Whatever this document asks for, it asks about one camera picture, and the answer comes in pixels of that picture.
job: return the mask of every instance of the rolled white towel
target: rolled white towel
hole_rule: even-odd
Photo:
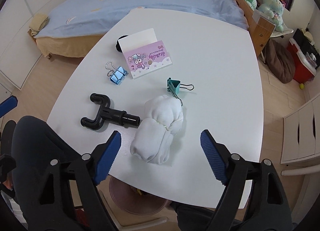
[[[162,164],[169,158],[173,136],[180,131],[183,113],[179,99],[158,96],[145,103],[142,120],[130,146],[130,153],[139,159]]]
[[[172,139],[173,135],[164,125],[145,118],[131,143],[130,153],[145,162],[161,164],[169,158]]]
[[[172,134],[181,130],[183,113],[181,102],[177,98],[160,95],[147,101],[144,115],[163,124]]]

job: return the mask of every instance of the folded beige towel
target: folded beige towel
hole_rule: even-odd
[[[33,16],[32,21],[29,24],[31,30],[31,36],[37,35],[45,25],[47,25],[49,17],[46,14],[37,13]]]

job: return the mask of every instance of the black round object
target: black round object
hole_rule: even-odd
[[[124,37],[128,37],[128,35],[121,36],[120,38],[118,38],[118,40],[121,39],[121,38],[124,38]],[[119,52],[122,53],[122,50],[121,50],[121,48],[120,48],[120,44],[119,44],[119,41],[118,41],[118,40],[117,40],[116,49],[117,49],[117,51],[119,51]]]

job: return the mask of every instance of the binder clip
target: binder clip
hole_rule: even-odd
[[[187,88],[187,87],[181,87],[181,85],[183,86],[192,86],[192,88]],[[180,92],[180,89],[183,88],[183,89],[187,89],[189,91],[192,91],[195,86],[193,84],[181,84],[181,81],[179,80],[172,80],[170,77],[168,78],[167,80],[167,91],[168,92],[171,92],[172,95],[175,97],[175,98],[178,98],[181,102],[181,106],[183,105],[182,103],[182,100],[178,97],[178,93]]]
[[[108,65],[109,63],[111,63],[111,66],[112,66],[115,70],[117,70],[116,72],[115,72],[113,69],[107,67],[107,65]],[[121,66],[119,66],[118,68],[115,68],[115,67],[113,66],[113,64],[112,64],[112,61],[109,61],[109,62],[106,64],[106,69],[110,70],[110,71],[108,72],[108,74],[107,74],[108,76],[111,76],[111,77],[110,77],[110,81],[113,82],[113,83],[115,83],[115,84],[117,84],[117,85],[121,84],[122,80],[124,80],[124,77],[128,74],[128,72],[127,72],[126,70],[124,70],[124,68],[121,67]]]

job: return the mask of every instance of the cabinet handle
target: cabinet handle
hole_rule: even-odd
[[[315,115],[313,115],[313,136],[316,138],[316,122],[315,122]]]
[[[300,144],[300,124],[298,124],[298,145]]]

